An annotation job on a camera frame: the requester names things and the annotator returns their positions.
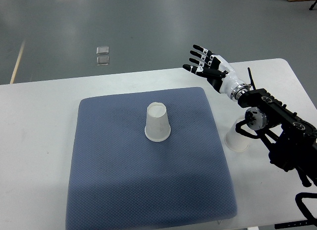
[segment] robotic hand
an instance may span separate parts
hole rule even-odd
[[[250,138],[260,138],[269,150],[270,163],[286,172],[296,169],[303,186],[312,185],[308,178],[317,185],[317,129],[298,117],[297,113],[287,110],[286,104],[283,105],[265,89],[256,89],[249,68],[250,85],[240,80],[235,70],[220,55],[197,45],[193,47],[202,54],[190,51],[200,60],[189,60],[198,66],[184,64],[183,68],[207,78],[217,92],[227,94],[242,108],[250,107],[245,113],[245,120],[236,125],[236,131]],[[254,130],[257,135],[246,132],[241,128],[243,125]],[[283,130],[280,136],[270,130],[278,125]],[[297,202],[303,193],[298,195]],[[309,211],[301,204],[298,206],[304,216],[317,226],[317,220],[309,215]]]

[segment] plastic cup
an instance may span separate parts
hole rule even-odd
[[[250,144],[250,138],[245,137],[236,132],[236,124],[244,120],[244,116],[240,116],[233,124],[231,129],[224,136],[226,145],[233,151],[243,152]]]
[[[161,142],[169,137],[170,125],[163,103],[153,102],[148,106],[144,132],[146,137],[154,142]]]

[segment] white table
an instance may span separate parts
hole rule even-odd
[[[232,63],[249,82],[265,88],[317,127],[317,110],[282,59]],[[79,102],[87,97],[202,87],[208,97],[233,179],[236,217],[178,229],[234,229],[303,220],[295,203],[302,187],[296,171],[269,163],[268,150],[251,140],[231,151],[225,133],[245,109],[218,94],[204,78],[182,68],[0,86],[0,229],[63,230]],[[317,206],[308,205],[317,210]]]

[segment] gray fabric pad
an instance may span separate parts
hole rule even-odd
[[[147,107],[165,104],[171,134],[144,134]],[[163,228],[232,218],[233,185],[202,88],[81,101],[66,228]]]

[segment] clear plastic cup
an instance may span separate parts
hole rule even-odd
[[[231,129],[224,136],[226,145],[233,151],[243,152],[250,144],[250,138],[236,132],[236,124],[244,120],[244,116],[240,116],[233,124]]]
[[[163,103],[153,102],[148,106],[144,132],[146,137],[154,142],[161,142],[169,137],[170,125]]]

